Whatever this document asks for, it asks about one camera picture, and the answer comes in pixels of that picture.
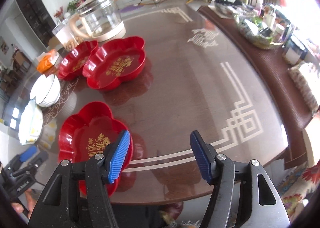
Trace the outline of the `person's left hand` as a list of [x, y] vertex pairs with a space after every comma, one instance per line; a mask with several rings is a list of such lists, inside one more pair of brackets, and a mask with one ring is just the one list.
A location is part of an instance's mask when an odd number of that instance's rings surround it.
[[22, 196], [22, 199], [22, 203], [13, 202], [11, 203], [11, 206], [18, 214], [23, 214], [23, 211], [27, 209], [27, 218], [29, 219], [36, 205], [36, 200], [34, 198], [34, 190], [32, 190], [31, 188], [26, 190], [24, 196]]

